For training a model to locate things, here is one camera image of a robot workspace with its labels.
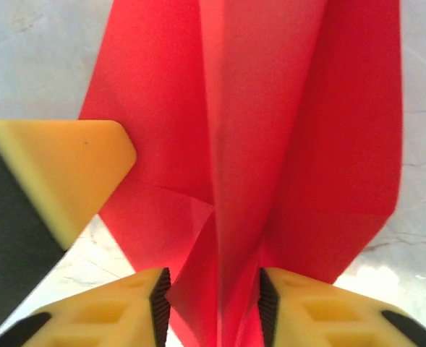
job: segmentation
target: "red origami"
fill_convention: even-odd
[[[115,0],[81,119],[138,162],[101,211],[169,267],[186,346],[262,346],[259,267],[332,283],[396,204],[399,0]]]

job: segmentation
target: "black strip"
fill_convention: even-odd
[[[19,320],[8,331],[0,335],[0,347],[21,347],[39,329],[41,329],[52,316],[48,312],[41,312]]]
[[[426,347],[426,328],[412,318],[384,310],[381,314],[417,347]]]
[[[264,346],[272,347],[276,338],[278,304],[280,298],[266,271],[260,269],[260,298],[257,301]]]
[[[0,156],[0,324],[63,254]]]
[[[164,347],[166,345],[171,305],[165,295],[170,287],[171,277],[169,275],[169,269],[166,267],[163,269],[150,295],[150,307],[152,310],[153,329],[155,330],[157,347]]]

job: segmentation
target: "white marble surface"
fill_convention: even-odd
[[[111,0],[0,0],[0,118],[75,119]],[[404,0],[404,167],[388,225],[337,285],[396,304],[426,325],[426,0]],[[129,275],[97,217],[5,324]],[[168,346],[179,342],[170,334]]]

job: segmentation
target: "yellow foam block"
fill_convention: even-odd
[[[64,249],[135,163],[115,121],[0,121],[0,154]]]
[[[51,319],[23,347],[163,345],[165,341],[157,341],[152,311],[163,301],[169,314],[169,304],[162,300],[170,284],[166,271],[146,270],[39,309],[35,314],[48,312]],[[153,300],[156,291],[160,297]]]
[[[272,346],[416,347],[381,315],[406,315],[397,307],[296,273],[265,271],[279,297]],[[262,297],[261,304],[271,301]]]

